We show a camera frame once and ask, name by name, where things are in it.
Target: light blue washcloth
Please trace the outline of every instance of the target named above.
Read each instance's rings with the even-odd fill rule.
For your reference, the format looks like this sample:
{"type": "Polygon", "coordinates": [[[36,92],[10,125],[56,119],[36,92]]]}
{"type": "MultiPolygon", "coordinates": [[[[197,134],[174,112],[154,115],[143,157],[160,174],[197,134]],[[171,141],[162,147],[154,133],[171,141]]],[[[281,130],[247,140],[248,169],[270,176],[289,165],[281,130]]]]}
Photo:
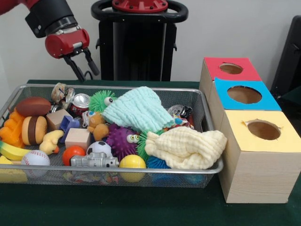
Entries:
{"type": "Polygon", "coordinates": [[[174,124],[174,119],[163,108],[158,95],[148,87],[128,91],[113,101],[102,115],[109,123],[131,127],[139,132],[155,133],[174,124]]]}

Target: cream washcloth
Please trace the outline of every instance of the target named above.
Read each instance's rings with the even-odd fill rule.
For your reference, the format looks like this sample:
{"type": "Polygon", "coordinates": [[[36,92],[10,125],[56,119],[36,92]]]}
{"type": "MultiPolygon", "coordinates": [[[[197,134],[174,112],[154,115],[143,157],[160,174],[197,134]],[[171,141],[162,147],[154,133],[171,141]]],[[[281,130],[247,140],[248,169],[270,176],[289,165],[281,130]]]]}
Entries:
{"type": "Polygon", "coordinates": [[[172,169],[204,170],[213,166],[226,147],[220,131],[197,132],[177,127],[160,136],[148,132],[145,151],[166,161],[172,169]]]}

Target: stacked boxes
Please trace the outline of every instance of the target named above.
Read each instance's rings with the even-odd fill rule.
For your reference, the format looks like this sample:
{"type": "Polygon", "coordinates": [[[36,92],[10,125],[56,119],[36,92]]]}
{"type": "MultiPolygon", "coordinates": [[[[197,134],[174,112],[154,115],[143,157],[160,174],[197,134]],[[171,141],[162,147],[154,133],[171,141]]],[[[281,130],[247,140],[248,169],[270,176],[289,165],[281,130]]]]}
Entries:
{"type": "Polygon", "coordinates": [[[219,174],[227,203],[285,203],[301,169],[301,139],[247,58],[205,58],[200,90],[228,138],[219,174]]]}

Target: orange ball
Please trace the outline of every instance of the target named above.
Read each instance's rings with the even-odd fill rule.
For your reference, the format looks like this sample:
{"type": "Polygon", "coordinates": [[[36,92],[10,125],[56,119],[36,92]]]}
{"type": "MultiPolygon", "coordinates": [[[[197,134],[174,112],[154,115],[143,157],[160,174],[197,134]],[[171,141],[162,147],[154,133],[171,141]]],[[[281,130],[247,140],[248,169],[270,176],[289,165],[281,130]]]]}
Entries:
{"type": "Polygon", "coordinates": [[[85,156],[86,151],[80,146],[71,146],[63,153],[63,163],[65,166],[71,166],[70,160],[75,155],[85,156]]]}

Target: metal mesh basket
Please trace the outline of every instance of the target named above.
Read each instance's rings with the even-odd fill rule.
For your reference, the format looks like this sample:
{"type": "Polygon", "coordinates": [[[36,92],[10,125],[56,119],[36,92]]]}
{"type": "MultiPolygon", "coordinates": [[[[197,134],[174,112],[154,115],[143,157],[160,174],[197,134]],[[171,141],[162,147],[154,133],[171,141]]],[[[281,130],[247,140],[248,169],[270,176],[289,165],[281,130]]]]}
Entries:
{"type": "MultiPolygon", "coordinates": [[[[8,118],[15,105],[27,97],[44,97],[51,100],[54,85],[27,84],[18,87],[0,110],[0,125],[8,118]]],[[[111,90],[117,97],[130,87],[73,86],[76,93],[93,95],[100,90],[111,90]]],[[[153,88],[168,109],[173,105],[193,108],[194,127],[197,131],[213,130],[205,95],[197,89],[153,88]]],[[[125,168],[82,168],[64,166],[60,145],[59,154],[49,156],[50,166],[0,165],[0,183],[45,184],[45,185],[103,185],[103,186],[147,186],[147,187],[200,187],[207,186],[215,173],[223,168],[220,158],[206,170],[182,169],[125,169],[125,168]]]]}

